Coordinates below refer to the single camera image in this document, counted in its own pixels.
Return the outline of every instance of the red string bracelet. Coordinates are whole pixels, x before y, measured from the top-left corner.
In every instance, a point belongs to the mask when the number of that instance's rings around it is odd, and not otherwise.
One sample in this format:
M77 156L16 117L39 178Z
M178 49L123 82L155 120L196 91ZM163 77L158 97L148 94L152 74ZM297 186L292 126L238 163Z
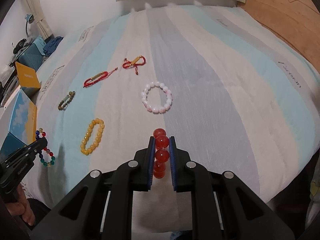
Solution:
M99 82L100 80L104 79L104 78L107 78L108 76L110 76L114 71L116 71L118 68L116 67L114 70L112 70L111 72L108 72L108 71L103 71L103 72L100 72L98 74L96 74L95 76L93 76L92 78L88 78L84 84L83 84L83 87L84 88L87 88L87 87L90 87L92 85L94 85L95 83Z
M143 63L137 63L137 61L138 61L139 59L141 59L141 58L143 59ZM136 70L136 75L138 75L138 66L142 66L142 65L144 65L145 63L146 63L146 58L143 57L142 55L140 55L139 57L136 57L133 61L129 61L129 60L127 60L127 58L125 58L125 59L124 59L124 63L122 64L122 67L123 67L124 69L128 69L128 68L134 66L134 68L135 68L135 70Z

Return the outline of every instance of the red bead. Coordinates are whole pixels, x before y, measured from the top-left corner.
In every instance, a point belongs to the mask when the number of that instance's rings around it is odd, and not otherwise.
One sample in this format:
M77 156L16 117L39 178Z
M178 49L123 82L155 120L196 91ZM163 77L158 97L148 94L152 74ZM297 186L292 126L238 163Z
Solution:
M164 175L165 175L165 171L164 172L155 172L155 171L153 172L153 176L155 176L155 178L157 178L157 179L163 178Z
M167 148L169 145L169 138L165 135L159 135L156 138L156 146L160 149Z
M155 164L153 166L153 171L161 173L165 171L165 164L161 163L159 161L155 161Z
M156 160L160 163L165 163L169 159L169 152L167 150L157 150Z
M162 128L157 128L153 131L153 137L157 138L159 135L167 135L167 133Z

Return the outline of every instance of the yellow beaded bracelet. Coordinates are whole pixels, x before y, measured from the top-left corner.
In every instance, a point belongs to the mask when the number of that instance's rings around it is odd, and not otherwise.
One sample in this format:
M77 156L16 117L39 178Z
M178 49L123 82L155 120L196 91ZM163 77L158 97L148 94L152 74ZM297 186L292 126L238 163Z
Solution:
M98 132L97 132L97 136L95 138L95 141L93 142L92 145L90 145L89 148L85 148L87 142L89 141L89 138L91 136L91 133L92 133L92 128L96 125L96 124L99 124L99 128L98 128ZM103 123L103 120L99 119L99 118L96 118L96 119L93 119L91 121L91 123L89 124L89 128L87 130L87 133L85 134L85 137L84 139L82 140L81 144L80 144L80 149L81 149L81 152L84 154L84 155L89 155L90 153L92 153L92 151L94 151L94 149L96 147L99 146L99 142L101 142L101 137L102 137L102 133L103 133L103 129L104 129L105 125Z

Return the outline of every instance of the bed sheet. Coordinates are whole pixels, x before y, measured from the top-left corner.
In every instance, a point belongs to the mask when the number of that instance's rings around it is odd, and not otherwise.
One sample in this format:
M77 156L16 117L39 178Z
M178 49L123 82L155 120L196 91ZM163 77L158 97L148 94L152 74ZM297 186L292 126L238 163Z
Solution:
M124 58L139 55L147 60L139 75L121 67ZM115 67L106 80L83 88L87 78ZM174 6L103 21L66 36L37 74L37 127L46 131L56 162L46 168L36 161L23 183L49 207L91 170L111 171L131 160L159 127L192 160L209 171L233 171L265 202L319 148L319 74L241 8ZM154 81L172 91L165 114L149 113L141 102ZM59 111L69 91L76 95ZM148 100L163 105L165 96L153 89ZM86 156L80 144L94 118L105 129ZM191 228L190 194L173 192L167 167L150 192L134 193L133 231Z

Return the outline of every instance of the silver screw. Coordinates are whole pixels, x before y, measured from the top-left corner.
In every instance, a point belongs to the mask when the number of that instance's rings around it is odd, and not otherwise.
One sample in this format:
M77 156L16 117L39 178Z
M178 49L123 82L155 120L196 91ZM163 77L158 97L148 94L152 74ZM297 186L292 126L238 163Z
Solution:
M187 162L187 163L186 163L186 166L187 166L188 168L194 168L194 167L196 166L196 163L195 163L195 162Z
M128 162L128 166L131 167L131 168L137 167L138 164L139 163L137 161L135 161L135 160Z
M92 178L99 177L99 176L100 176L100 171L97 171L97 170L91 171L91 172L90 172L90 176L91 176Z
M224 173L224 176L227 178L227 179L232 179L234 174L231 172L231 171L226 171Z

